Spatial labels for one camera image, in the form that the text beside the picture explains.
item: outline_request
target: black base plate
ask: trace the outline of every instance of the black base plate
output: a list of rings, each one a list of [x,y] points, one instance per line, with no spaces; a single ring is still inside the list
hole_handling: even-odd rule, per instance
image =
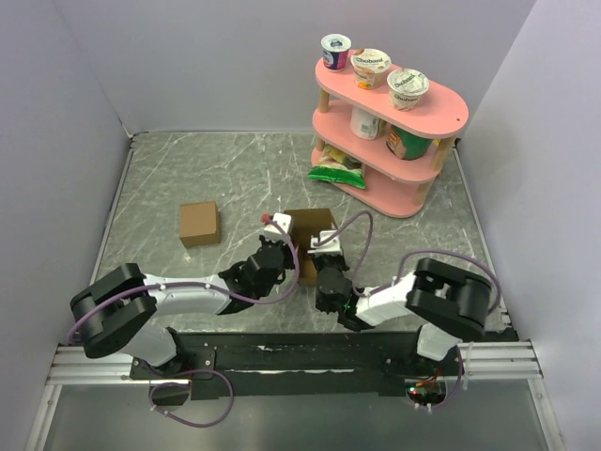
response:
[[[194,367],[214,367],[232,381],[236,396],[378,393],[406,395],[405,379],[456,376],[455,349],[440,363],[415,355],[417,333],[179,334]],[[516,332],[487,333],[483,342],[518,341]],[[191,399],[228,396],[220,378],[194,377]],[[156,379],[143,365],[134,380]]]

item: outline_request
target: pink shelf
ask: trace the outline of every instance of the pink shelf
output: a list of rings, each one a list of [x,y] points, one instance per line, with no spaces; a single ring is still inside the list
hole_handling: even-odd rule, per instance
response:
[[[344,101],[330,101],[328,113],[313,113],[316,133],[333,146],[372,166],[388,177],[405,183],[424,183],[436,178],[439,171],[430,169],[436,150],[433,143],[427,153],[417,160],[400,160],[386,147],[388,129],[384,136],[369,141],[361,139],[350,129],[352,105]]]
[[[320,156],[321,152],[314,148],[311,164],[316,165]],[[393,218],[408,218],[422,208],[422,205],[414,205],[412,200],[418,185],[399,183],[369,166],[365,167],[365,184],[367,189],[360,190],[344,183],[334,183],[341,190]]]
[[[398,66],[391,65],[391,70],[395,69]],[[334,96],[424,138],[454,136],[465,127],[470,117],[468,105],[456,92],[431,80],[430,89],[413,110],[398,111],[390,104],[386,83],[373,90],[355,85],[350,61],[340,72],[332,72],[319,59],[316,79],[322,89]]]

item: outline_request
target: chip bag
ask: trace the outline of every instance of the chip bag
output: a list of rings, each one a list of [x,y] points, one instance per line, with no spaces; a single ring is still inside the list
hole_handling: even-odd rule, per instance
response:
[[[330,144],[324,147],[319,162],[309,172],[309,179],[346,183],[365,189],[363,163]]]

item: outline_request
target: yogurt cup lid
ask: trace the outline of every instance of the yogurt cup lid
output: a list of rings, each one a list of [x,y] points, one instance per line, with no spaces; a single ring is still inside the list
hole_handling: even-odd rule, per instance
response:
[[[415,69],[397,69],[388,74],[388,86],[399,94],[421,96],[430,87],[430,81]]]
[[[391,66],[391,58],[376,49],[360,49],[350,57],[350,62],[355,69],[370,73],[382,73]]]
[[[350,49],[350,39],[345,35],[328,35],[321,39],[321,47],[330,52],[345,52]]]

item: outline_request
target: cardboard box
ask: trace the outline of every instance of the cardboard box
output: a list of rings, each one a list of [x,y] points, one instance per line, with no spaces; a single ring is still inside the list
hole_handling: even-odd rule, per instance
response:
[[[290,238],[299,248],[300,278],[299,285],[314,287],[317,279],[316,267],[307,254],[311,248],[311,237],[318,237],[321,230],[338,228],[330,209],[286,210],[292,216]]]
[[[210,201],[181,205],[179,239],[186,248],[220,242],[222,233],[217,203]]]

